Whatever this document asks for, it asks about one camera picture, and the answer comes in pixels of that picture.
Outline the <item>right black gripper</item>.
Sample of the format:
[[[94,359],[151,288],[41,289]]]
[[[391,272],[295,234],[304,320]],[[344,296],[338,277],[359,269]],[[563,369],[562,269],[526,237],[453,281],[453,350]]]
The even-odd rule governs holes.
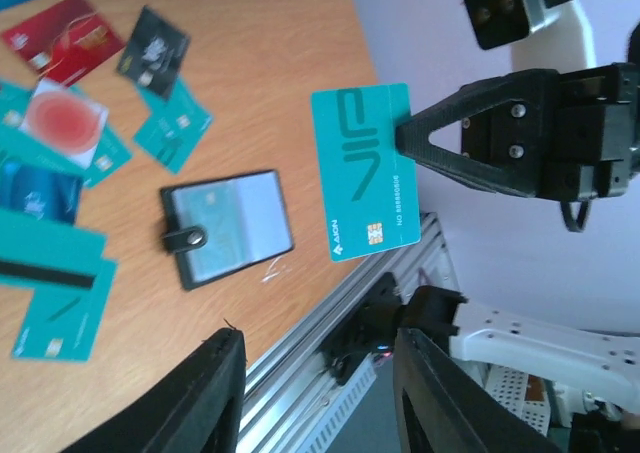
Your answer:
[[[529,69],[467,84],[411,116],[397,151],[479,191],[557,202],[622,195],[639,122],[632,63]]]

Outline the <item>black leather card holder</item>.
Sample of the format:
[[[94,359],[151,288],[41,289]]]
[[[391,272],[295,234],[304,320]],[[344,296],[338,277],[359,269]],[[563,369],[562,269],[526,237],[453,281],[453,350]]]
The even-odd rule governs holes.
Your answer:
[[[277,171],[160,189],[166,231],[182,288],[203,287],[295,248]]]

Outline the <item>teal card black stripe front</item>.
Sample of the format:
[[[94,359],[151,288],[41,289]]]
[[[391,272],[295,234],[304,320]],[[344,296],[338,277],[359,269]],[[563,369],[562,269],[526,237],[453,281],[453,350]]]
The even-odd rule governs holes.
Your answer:
[[[180,188],[172,193],[181,227],[200,226],[207,241],[186,254],[192,278],[204,282],[234,270],[243,247],[236,194],[229,181]]]

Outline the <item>teal VIP card front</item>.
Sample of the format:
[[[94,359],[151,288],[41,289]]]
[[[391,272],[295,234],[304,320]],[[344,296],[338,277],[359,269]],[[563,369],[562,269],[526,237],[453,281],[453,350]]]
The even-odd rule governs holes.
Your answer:
[[[318,91],[310,103],[331,260],[419,242],[416,163],[395,146],[411,116],[408,86]]]

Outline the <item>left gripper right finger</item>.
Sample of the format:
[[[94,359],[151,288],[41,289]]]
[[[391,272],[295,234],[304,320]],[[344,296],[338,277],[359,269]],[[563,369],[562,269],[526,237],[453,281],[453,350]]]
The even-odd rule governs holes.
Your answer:
[[[403,452],[557,452],[424,333],[401,328],[393,384]]]

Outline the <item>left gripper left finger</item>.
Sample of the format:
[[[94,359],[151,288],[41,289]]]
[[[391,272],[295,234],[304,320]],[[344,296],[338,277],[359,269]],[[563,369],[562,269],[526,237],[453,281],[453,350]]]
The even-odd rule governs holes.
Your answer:
[[[234,452],[246,384],[243,333],[221,328],[67,452]]]

